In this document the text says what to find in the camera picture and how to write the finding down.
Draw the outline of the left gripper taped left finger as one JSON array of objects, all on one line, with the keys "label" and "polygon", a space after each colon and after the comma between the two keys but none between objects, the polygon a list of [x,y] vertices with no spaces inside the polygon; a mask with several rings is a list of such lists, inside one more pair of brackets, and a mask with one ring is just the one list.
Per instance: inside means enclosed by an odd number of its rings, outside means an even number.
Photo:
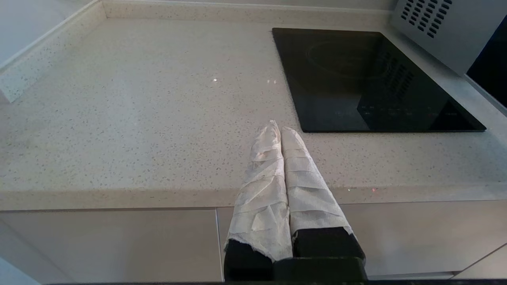
[{"label": "left gripper taped left finger", "polygon": [[293,257],[281,133],[274,120],[253,140],[224,253],[226,281],[272,280],[274,264]]}]

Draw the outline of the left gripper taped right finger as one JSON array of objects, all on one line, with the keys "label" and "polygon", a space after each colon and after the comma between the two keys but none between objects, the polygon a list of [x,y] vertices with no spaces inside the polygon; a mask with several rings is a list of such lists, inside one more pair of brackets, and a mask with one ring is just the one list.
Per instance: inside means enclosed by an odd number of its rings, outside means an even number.
[{"label": "left gripper taped right finger", "polygon": [[301,258],[357,258],[366,263],[353,229],[302,137],[281,130],[293,253]]}]

